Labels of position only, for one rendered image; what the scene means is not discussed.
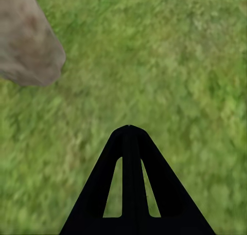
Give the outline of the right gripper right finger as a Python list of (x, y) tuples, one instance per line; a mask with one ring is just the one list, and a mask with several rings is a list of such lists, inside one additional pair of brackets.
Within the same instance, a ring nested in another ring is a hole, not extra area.
[[(129, 132), (137, 235), (216, 235), (149, 134)], [(161, 218), (149, 214), (141, 159)]]

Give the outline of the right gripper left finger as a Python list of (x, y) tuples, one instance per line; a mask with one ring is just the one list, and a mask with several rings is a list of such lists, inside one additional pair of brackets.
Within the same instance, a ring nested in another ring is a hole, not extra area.
[[(104, 218), (117, 160), (122, 157), (122, 216)], [(129, 125), (112, 132), (59, 235), (137, 235)]]

